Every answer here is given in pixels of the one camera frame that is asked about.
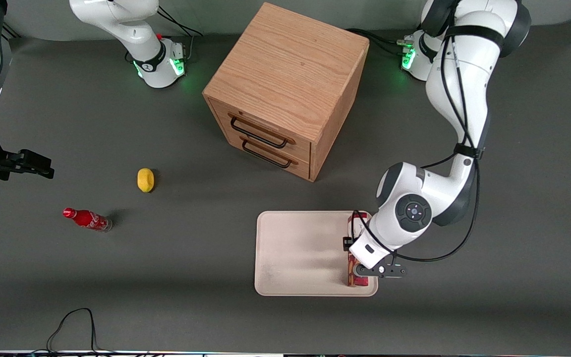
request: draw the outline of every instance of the gray table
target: gray table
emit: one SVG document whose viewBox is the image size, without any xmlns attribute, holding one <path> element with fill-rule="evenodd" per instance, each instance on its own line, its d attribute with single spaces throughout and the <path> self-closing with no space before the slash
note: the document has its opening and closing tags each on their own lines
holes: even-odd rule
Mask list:
<svg viewBox="0 0 571 357">
<path fill-rule="evenodd" d="M 17 44 L 0 140 L 49 156 L 56 176 L 0 182 L 0 349 L 40 348 L 66 312 L 87 306 L 114 350 L 571 356 L 571 23 L 533 28 L 491 79 L 471 240 L 442 262 L 406 263 L 410 276 L 372 298 L 259 296 L 256 218 L 374 212 L 385 169 L 446 156 L 453 129 L 424 84 L 372 47 L 349 118 L 308 183 L 229 147 L 204 103 L 235 41 L 196 39 L 188 76 L 163 90 L 138 79 L 118 41 Z M 141 167 L 158 172 L 152 194 L 136 187 Z M 60 216 L 66 206 L 117 226 L 79 229 Z M 468 218 L 403 253 L 448 251 Z M 80 314 L 55 347 L 84 350 L 88 339 Z"/>
</svg>

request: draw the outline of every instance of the wooden drawer unit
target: wooden drawer unit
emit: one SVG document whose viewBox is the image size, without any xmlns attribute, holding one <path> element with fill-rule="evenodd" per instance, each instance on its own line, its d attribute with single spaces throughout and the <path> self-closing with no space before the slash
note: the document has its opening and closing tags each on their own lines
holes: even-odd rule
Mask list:
<svg viewBox="0 0 571 357">
<path fill-rule="evenodd" d="M 266 2 L 202 94 L 231 145 L 314 181 L 368 48 L 361 36 Z"/>
</svg>

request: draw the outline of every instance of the white tray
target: white tray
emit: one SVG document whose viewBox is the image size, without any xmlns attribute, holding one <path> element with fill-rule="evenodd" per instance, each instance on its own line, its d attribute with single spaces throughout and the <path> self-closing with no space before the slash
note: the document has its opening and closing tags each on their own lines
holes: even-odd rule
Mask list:
<svg viewBox="0 0 571 357">
<path fill-rule="evenodd" d="M 254 288 L 263 296 L 367 297 L 367 287 L 347 286 L 343 237 L 352 211 L 263 212 L 257 218 Z"/>
</svg>

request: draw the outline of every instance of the drawer handle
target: drawer handle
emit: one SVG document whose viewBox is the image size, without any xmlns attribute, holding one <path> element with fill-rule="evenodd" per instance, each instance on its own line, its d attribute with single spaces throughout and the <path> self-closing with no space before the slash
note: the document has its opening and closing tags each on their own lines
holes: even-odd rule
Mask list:
<svg viewBox="0 0 571 357">
<path fill-rule="evenodd" d="M 275 165 L 277 167 L 281 167 L 281 169 L 287 169 L 288 167 L 290 167 L 290 164 L 292 164 L 292 160 L 288 160 L 287 163 L 285 164 L 279 164 L 276 161 L 267 158 L 263 155 L 261 155 L 259 152 L 254 152 L 251 149 L 248 149 L 245 145 L 248 144 L 248 142 L 246 140 L 244 140 L 244 142 L 242 143 L 242 149 L 244 149 L 245 152 L 251 154 L 252 156 L 256 156 L 257 158 L 263 159 L 265 161 L 268 161 L 269 163 L 271 163 L 272 165 Z"/>
<path fill-rule="evenodd" d="M 236 117 L 233 117 L 233 118 L 230 120 L 230 125 L 233 127 L 233 129 L 235 129 L 236 131 L 239 131 L 240 133 L 244 133 L 245 135 L 248 135 L 248 136 L 250 136 L 251 138 L 254 138 L 254 139 L 256 139 L 256 140 L 259 140 L 260 142 L 263 142 L 263 144 L 270 145 L 270 146 L 272 146 L 272 147 L 274 147 L 274 148 L 276 148 L 276 149 L 283 149 L 283 148 L 286 146 L 286 144 L 287 144 L 287 139 L 285 139 L 285 138 L 284 138 L 283 143 L 281 143 L 281 144 L 276 144 L 276 143 L 274 143 L 274 142 L 271 142 L 270 140 L 266 140 L 266 139 L 264 139 L 264 138 L 262 138 L 262 137 L 260 137 L 260 136 L 258 136 L 258 135 L 256 135 L 256 134 L 251 133 L 250 131 L 247 131 L 247 130 L 245 130 L 245 129 L 242 129 L 242 128 L 236 126 L 236 125 L 235 125 L 235 122 L 236 122 L 236 121 L 237 121 L 237 118 L 236 118 Z"/>
</svg>

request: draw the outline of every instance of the drawer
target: drawer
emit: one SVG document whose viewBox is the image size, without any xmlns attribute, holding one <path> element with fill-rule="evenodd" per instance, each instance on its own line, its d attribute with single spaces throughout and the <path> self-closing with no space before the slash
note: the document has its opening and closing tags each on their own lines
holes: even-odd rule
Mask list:
<svg viewBox="0 0 571 357">
<path fill-rule="evenodd" d="M 211 99 L 211 106 L 229 140 L 234 136 L 244 135 L 255 142 L 261 142 L 274 152 L 284 152 L 293 158 L 310 161 L 310 142 L 307 140 L 292 134 L 279 133 L 278 128 L 272 129 L 258 124 L 257 120 L 218 100 Z"/>
<path fill-rule="evenodd" d="M 267 161 L 276 167 L 303 177 L 306 180 L 310 178 L 310 163 L 307 161 L 286 156 L 281 152 L 276 152 L 275 149 L 256 142 L 245 135 L 228 138 L 228 141 L 237 149 L 243 150 L 258 159 Z"/>
</svg>

